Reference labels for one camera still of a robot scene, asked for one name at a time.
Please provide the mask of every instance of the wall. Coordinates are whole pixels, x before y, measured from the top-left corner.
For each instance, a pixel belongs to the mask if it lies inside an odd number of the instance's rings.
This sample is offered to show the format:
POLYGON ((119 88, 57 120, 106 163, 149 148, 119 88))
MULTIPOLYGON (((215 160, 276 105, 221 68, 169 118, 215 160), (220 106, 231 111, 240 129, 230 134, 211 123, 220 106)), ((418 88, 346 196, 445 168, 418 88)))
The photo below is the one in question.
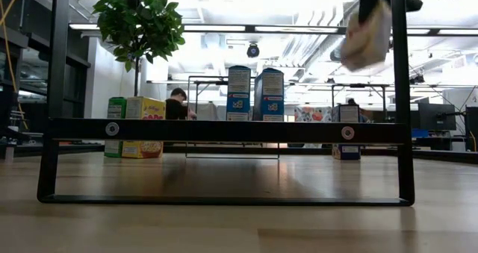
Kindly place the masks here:
POLYGON ((106 119, 108 99, 111 97, 130 97, 134 95, 134 69, 125 71, 124 63, 99 44, 99 39, 90 38, 85 93, 84 117, 106 119))
POLYGON ((148 84, 146 81, 167 81, 168 63, 161 57, 154 59, 153 63, 143 59, 141 62, 141 79, 140 79, 140 96, 166 100, 167 94, 166 84, 148 84))

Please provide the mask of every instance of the yellow cable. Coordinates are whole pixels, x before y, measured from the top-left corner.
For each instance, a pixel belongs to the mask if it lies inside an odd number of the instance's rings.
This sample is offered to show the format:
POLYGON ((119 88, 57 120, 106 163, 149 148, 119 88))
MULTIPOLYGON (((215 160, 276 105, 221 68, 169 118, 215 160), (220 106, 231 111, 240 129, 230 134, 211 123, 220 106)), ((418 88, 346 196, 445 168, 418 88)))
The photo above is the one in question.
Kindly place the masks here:
MULTIPOLYGON (((8 45, 7 26, 5 25, 5 22, 4 22, 5 17, 8 15, 8 11, 10 11, 11 5, 13 5, 14 2, 15 0, 12 0, 10 4, 8 5, 7 12, 4 12, 3 0, 0 0, 0 8, 1 8, 1 17, 2 17, 1 24, 3 25, 3 32, 5 35, 5 48, 7 49, 7 59, 8 59, 8 66, 10 69, 10 76, 12 78, 13 90, 15 91, 15 93, 18 93, 18 88, 16 87, 15 74, 13 73, 12 60, 10 57, 10 46, 8 45)), ((23 113, 22 105, 20 103, 18 103, 18 109, 20 111, 20 116, 22 117, 23 125, 25 126, 25 129, 28 130, 28 125, 27 125, 27 122, 25 121, 25 115, 23 113)))
POLYGON ((15 0, 10 1, 10 4, 8 5, 7 10, 5 11, 4 14, 1 15, 0 25, 3 24, 3 22, 5 21, 5 18, 7 17, 8 13, 10 12, 10 9, 13 6, 13 3, 15 3, 15 0))
POLYGON ((471 137, 473 137, 473 143, 475 144, 474 148, 475 148, 475 152, 477 152, 477 139, 475 138, 474 134, 470 131, 470 135, 471 137))

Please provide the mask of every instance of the cereal box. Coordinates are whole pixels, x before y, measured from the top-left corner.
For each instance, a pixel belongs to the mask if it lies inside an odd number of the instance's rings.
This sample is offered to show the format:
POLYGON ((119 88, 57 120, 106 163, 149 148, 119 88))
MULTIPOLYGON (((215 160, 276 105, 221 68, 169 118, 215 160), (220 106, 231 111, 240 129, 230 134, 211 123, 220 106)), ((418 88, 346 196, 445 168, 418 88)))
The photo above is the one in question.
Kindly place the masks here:
MULTIPOLYGON (((166 102, 138 96, 128 99, 126 119, 165 119, 166 102)), ((132 158, 160 157, 163 143, 159 141, 125 141, 122 156, 132 158)))
MULTIPOLYGON (((126 99, 123 97, 113 97, 108 101, 108 119, 124 119, 126 113, 126 99)), ((121 157, 122 141, 106 140, 105 156, 121 157)))

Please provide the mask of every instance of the wooden floor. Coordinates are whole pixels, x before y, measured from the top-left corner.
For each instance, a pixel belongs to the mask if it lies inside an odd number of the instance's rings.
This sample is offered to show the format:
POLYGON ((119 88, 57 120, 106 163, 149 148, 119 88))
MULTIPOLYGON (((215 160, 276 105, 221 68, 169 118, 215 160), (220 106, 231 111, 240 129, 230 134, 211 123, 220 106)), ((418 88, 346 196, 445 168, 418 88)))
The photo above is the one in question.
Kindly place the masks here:
MULTIPOLYGON (((40 204, 39 157, 0 162, 0 252, 478 252, 478 166, 415 161, 414 207, 40 204)), ((396 197, 397 159, 60 156, 57 193, 396 197)))

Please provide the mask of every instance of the potted plant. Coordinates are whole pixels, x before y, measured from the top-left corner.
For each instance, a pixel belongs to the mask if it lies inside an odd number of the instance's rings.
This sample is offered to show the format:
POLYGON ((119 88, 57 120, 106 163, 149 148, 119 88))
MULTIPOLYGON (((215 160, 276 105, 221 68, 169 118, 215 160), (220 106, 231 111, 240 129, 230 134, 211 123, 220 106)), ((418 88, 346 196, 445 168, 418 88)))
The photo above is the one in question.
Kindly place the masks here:
POLYGON ((157 56, 167 56, 184 44, 184 26, 176 12, 177 2, 168 0, 99 0, 93 13, 99 13, 98 27, 102 41, 116 48, 116 60, 126 71, 135 64, 134 96, 138 94, 139 62, 142 56, 152 63, 157 56))

